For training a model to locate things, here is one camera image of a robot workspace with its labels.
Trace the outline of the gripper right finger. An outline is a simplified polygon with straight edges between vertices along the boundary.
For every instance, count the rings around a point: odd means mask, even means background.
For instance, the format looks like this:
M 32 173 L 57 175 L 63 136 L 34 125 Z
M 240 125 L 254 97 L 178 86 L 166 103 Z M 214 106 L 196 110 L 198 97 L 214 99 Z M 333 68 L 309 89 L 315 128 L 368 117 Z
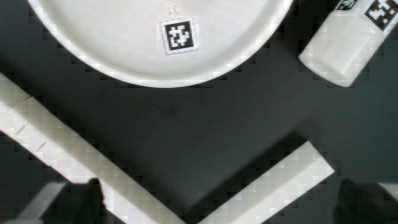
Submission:
M 398 224 L 398 198 L 381 183 L 341 181 L 334 224 Z

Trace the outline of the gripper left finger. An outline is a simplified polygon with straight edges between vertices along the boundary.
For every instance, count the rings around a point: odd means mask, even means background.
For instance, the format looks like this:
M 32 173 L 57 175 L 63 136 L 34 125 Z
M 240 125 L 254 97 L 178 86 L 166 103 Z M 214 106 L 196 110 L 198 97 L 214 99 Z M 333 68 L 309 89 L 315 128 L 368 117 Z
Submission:
M 100 180 L 50 182 L 20 212 L 0 224 L 98 224 L 103 209 Z

